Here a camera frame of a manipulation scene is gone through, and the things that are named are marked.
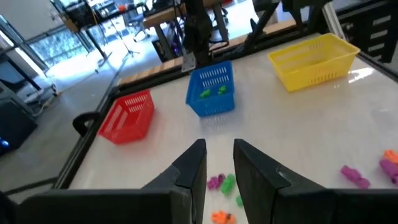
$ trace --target green object in blue basket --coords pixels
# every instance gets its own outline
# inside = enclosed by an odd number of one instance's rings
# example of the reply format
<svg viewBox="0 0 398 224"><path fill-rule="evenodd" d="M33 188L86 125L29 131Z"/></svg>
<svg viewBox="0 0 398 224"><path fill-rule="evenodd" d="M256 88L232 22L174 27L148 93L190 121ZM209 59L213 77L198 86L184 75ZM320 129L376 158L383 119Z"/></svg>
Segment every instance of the green object in blue basket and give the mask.
<svg viewBox="0 0 398 224"><path fill-rule="evenodd" d="M224 195L228 195L229 193L231 193L234 186L235 186L235 176L233 174L229 174L223 181L223 184L221 184L221 192Z"/></svg>
<svg viewBox="0 0 398 224"><path fill-rule="evenodd" d="M203 98L209 97L210 94L211 94L211 90L207 89L207 90L203 91L203 93L200 94L200 98L203 99Z"/></svg>
<svg viewBox="0 0 398 224"><path fill-rule="evenodd" d="M240 195L236 197L236 203L238 204L239 207L243 207L243 201Z"/></svg>
<svg viewBox="0 0 398 224"><path fill-rule="evenodd" d="M225 85L223 85L223 86L218 88L218 94L219 95L222 95L222 94L225 94L225 93L226 93L226 86Z"/></svg>

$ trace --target red basket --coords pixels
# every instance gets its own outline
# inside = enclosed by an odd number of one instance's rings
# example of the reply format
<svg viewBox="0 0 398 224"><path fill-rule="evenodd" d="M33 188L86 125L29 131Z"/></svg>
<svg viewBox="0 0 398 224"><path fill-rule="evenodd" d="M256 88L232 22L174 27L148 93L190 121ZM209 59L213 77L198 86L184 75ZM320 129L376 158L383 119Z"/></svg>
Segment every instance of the red basket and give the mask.
<svg viewBox="0 0 398 224"><path fill-rule="evenodd" d="M115 101L98 134L115 144L143 139L154 110L149 90L120 97Z"/></svg>

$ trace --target pink toy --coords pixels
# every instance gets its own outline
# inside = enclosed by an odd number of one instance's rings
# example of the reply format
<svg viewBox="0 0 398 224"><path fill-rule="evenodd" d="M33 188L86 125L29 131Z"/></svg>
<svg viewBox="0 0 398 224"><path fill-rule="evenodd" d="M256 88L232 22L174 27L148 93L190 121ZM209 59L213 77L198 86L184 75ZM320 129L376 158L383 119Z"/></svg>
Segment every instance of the pink toy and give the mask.
<svg viewBox="0 0 398 224"><path fill-rule="evenodd" d="M390 177L391 182L398 185L398 167L389 159L380 160L380 167Z"/></svg>
<svg viewBox="0 0 398 224"><path fill-rule="evenodd" d="M352 181L357 187L361 189L368 189L371 183L366 178L362 178L361 174L356 170L352 169L347 165L344 165L340 172L347 177L348 180Z"/></svg>
<svg viewBox="0 0 398 224"><path fill-rule="evenodd" d="M224 174L220 174L218 177L211 177L210 180L207 182L207 188L209 188L209 190L219 189L224 179Z"/></svg>

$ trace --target white table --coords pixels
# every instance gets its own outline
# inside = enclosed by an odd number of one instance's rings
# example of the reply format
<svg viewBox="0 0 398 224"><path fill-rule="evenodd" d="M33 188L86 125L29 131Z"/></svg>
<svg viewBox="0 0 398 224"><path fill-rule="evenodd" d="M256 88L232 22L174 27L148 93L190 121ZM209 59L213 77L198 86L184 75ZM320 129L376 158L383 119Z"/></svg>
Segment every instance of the white table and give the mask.
<svg viewBox="0 0 398 224"><path fill-rule="evenodd" d="M394 188L378 162L398 146L398 85L356 58L348 77L288 93L267 59L284 46L233 61L230 113L200 119L185 104L189 77L152 88L156 109L147 137L115 146L97 136L70 189L141 188L198 138L206 139L208 178L234 172L233 141L242 138L325 187L355 187L340 174L347 164L371 188ZM247 223L237 195L238 188L231 198L207 191L203 222L226 210Z"/></svg>

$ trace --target white wall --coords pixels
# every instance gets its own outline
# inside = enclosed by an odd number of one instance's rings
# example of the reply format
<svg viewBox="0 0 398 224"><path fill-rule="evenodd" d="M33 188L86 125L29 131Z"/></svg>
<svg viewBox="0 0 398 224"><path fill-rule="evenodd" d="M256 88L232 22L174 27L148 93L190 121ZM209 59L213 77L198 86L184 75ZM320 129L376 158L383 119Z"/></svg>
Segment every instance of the white wall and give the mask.
<svg viewBox="0 0 398 224"><path fill-rule="evenodd" d="M61 25L60 19L52 20L51 13L54 12L49 0L0 0L0 14L25 39Z"/></svg>

